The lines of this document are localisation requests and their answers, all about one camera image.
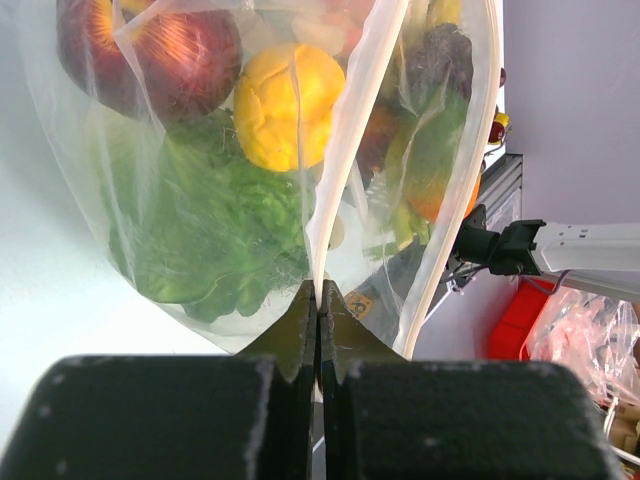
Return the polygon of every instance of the red container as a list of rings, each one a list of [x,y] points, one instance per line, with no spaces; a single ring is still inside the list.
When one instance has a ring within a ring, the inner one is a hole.
[[[541,287],[551,290],[553,285],[535,280]],[[506,313],[489,335],[489,358],[493,360],[529,360],[527,338],[538,320],[549,296],[528,282],[521,282],[515,298]]]

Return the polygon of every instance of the cable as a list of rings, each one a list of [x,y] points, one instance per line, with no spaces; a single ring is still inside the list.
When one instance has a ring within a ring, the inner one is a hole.
[[[488,267],[483,267],[482,265],[479,265],[477,267],[473,267],[473,268],[467,268],[466,270],[463,270],[461,272],[458,273],[454,273],[453,275],[449,275],[448,277],[443,278],[442,280],[440,280],[440,284],[443,283],[448,283],[452,280],[458,280],[459,278],[465,278],[468,277],[469,275],[473,275],[474,273],[478,273],[481,270],[485,270]]]
[[[541,287],[536,282],[531,280],[529,277],[525,277],[524,275],[521,275],[520,278],[522,278],[525,282],[527,282],[529,285],[531,285],[533,288],[535,288],[539,292],[542,292],[545,295],[551,296],[551,295],[555,295],[556,293],[558,293],[558,290],[560,290],[560,287],[562,286],[562,284],[564,283],[565,279],[567,278],[567,275],[569,275],[570,272],[571,272],[571,270],[565,270],[564,272],[562,272],[562,275],[560,275],[560,277],[558,277],[558,281],[556,282],[555,287],[553,287],[553,289],[551,289],[551,290],[547,290],[546,288]]]

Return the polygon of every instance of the produce inside bag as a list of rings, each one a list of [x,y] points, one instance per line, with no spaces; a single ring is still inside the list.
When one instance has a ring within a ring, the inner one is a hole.
[[[397,9],[378,3],[380,19]],[[373,5],[18,5],[34,102],[94,235],[140,294],[229,352],[312,277],[304,226]]]
[[[326,270],[351,312],[407,357],[480,187],[500,79],[493,9],[410,3],[338,208],[351,228]]]

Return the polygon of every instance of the leafy green vegetable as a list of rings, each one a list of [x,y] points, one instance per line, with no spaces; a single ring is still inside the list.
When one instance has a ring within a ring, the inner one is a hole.
[[[98,170],[114,261],[140,293],[211,322],[308,275],[300,187],[248,162],[228,113],[172,125],[146,155],[123,120]]]

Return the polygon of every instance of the crumpled clear plastic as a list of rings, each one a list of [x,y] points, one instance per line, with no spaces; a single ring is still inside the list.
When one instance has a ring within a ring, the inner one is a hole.
[[[640,337],[630,303],[561,288],[527,339],[531,360],[573,371],[596,402],[612,396],[640,405],[633,346]]]
[[[235,353],[303,280],[348,293],[398,253],[387,244],[414,245],[413,287],[379,284],[383,339],[403,353],[478,177],[499,78],[491,1],[2,5],[56,160],[133,288]],[[374,105],[402,128],[371,164]],[[387,180],[366,178],[380,162]],[[428,198],[400,198],[421,186]]]

